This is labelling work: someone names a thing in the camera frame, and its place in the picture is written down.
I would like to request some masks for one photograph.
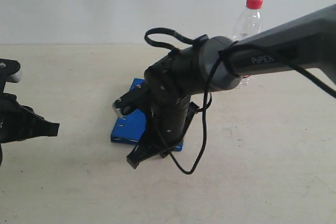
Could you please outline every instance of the table surface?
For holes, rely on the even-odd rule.
[[[60,123],[58,137],[3,145],[0,223],[335,223],[335,101],[292,71],[213,94],[193,175],[170,158],[133,170],[132,147],[110,142],[111,104],[165,53],[146,45],[0,46],[0,57],[23,71],[5,92]],[[197,115],[176,153],[186,168],[201,137]]]

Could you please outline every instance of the plastic bottle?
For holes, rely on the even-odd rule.
[[[261,14],[260,9],[263,0],[247,0],[246,8],[238,18],[232,35],[232,40],[242,40],[261,32]],[[241,85],[247,85],[250,76],[243,76]]]

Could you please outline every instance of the blue object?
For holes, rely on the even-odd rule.
[[[130,90],[140,85],[144,80],[135,78]],[[146,125],[146,117],[140,110],[135,110],[124,118],[118,118],[111,132],[111,142],[135,145],[141,138]],[[183,148],[183,141],[174,148],[180,152]]]

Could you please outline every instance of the white wall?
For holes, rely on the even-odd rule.
[[[264,29],[336,3],[264,0]],[[143,43],[165,26],[196,37],[231,34],[245,0],[0,0],[0,43]]]

